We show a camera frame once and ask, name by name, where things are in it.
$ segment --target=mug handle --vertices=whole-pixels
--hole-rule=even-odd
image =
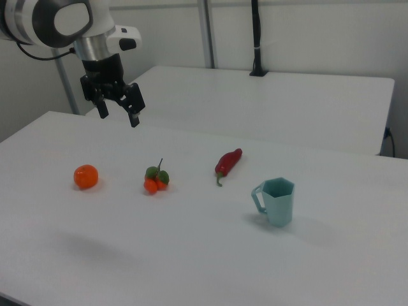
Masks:
[[[252,190],[251,192],[251,196],[252,199],[255,202],[256,208],[258,209],[258,212],[260,212],[261,214],[265,214],[266,215],[266,208],[261,206],[261,203],[259,202],[258,197],[256,196],[257,193],[259,193],[261,191],[261,185],[259,185],[258,187],[254,188],[254,190]]]

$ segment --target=light blue mug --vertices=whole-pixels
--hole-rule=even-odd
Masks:
[[[271,225],[281,228],[292,221],[294,191],[294,183],[279,177],[264,181],[252,190],[251,196],[258,212],[267,215]],[[258,193],[262,194],[265,207],[261,206]]]

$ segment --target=red chili pepper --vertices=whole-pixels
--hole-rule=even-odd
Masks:
[[[242,156],[242,150],[237,149],[233,152],[229,152],[220,158],[217,166],[215,166],[215,173],[217,174],[217,185],[222,187],[219,182],[221,177],[226,177],[235,164],[240,160]]]

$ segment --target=green leaf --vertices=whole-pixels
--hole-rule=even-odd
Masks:
[[[162,183],[168,185],[168,183],[169,183],[169,181],[170,181],[170,178],[169,178],[167,172],[165,172],[164,170],[161,170],[161,171],[159,171],[159,173],[157,174],[157,177],[159,178],[159,180],[160,180]]]
[[[157,167],[155,167],[155,166],[152,166],[152,167],[148,167],[147,168],[147,170],[146,170],[146,177],[148,178],[148,179],[155,179],[156,178],[156,175],[157,175],[157,171],[158,171],[158,169],[157,169]]]

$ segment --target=pepper stem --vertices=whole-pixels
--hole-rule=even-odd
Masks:
[[[160,163],[159,163],[159,166],[157,166],[157,172],[159,173],[159,171],[160,171],[160,165],[161,165],[161,162],[163,161],[163,158],[162,159],[160,159]]]
[[[224,177],[224,175],[222,174],[222,172],[217,172],[217,185],[218,185],[219,187],[222,187],[222,184],[219,182],[219,179],[220,179],[221,177]]]

